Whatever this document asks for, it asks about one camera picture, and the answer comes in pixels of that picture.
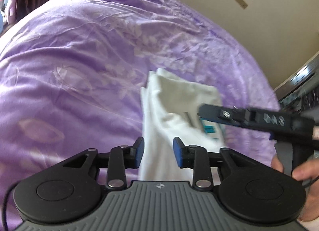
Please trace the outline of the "white long-sleeve shirt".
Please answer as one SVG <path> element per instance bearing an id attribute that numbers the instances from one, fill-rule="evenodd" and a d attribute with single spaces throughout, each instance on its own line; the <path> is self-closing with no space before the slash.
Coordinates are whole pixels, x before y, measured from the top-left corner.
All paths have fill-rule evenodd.
<path id="1" fill-rule="evenodd" d="M 177 165 L 173 151 L 175 137 L 186 146 L 202 146 L 209 152 L 218 152 L 225 146 L 221 127 L 207 123 L 209 133 L 205 133 L 197 115 L 203 104 L 222 104 L 215 87 L 157 69 L 149 72 L 147 85 L 141 88 L 141 104 L 144 154 L 139 180 L 192 181 L 192 170 Z"/>

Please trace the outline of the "dark wooden furniture edge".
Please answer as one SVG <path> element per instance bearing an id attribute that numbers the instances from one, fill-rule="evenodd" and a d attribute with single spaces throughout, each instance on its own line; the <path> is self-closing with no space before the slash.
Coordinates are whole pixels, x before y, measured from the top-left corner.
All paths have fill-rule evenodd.
<path id="1" fill-rule="evenodd" d="M 318 112 L 318 53 L 275 88 L 282 111 L 313 115 Z"/>

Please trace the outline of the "purple floral bed cover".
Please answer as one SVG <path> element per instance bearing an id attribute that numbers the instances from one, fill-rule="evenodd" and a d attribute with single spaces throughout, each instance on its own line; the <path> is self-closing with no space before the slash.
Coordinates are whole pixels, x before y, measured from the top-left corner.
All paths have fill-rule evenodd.
<path id="1" fill-rule="evenodd" d="M 157 69 L 215 87 L 223 106 L 279 108 L 251 54 L 178 0 L 50 0 L 1 37 L 1 195 L 88 148 L 132 145 Z M 221 130 L 225 145 L 270 163 L 267 134 Z"/>

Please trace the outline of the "pink detergent bottle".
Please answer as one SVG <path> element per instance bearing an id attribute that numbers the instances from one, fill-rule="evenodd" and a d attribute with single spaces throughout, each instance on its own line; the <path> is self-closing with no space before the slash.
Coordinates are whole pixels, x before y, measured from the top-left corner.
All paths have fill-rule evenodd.
<path id="1" fill-rule="evenodd" d="M 8 25 L 14 24 L 16 22 L 16 0 L 8 0 L 4 12 Z"/>

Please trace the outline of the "tan wall plate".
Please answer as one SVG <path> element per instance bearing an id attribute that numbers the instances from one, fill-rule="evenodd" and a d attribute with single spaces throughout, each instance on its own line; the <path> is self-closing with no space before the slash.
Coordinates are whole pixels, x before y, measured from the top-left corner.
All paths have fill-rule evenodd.
<path id="1" fill-rule="evenodd" d="M 246 9 L 248 7 L 247 2 L 245 0 L 234 0 L 242 9 Z"/>

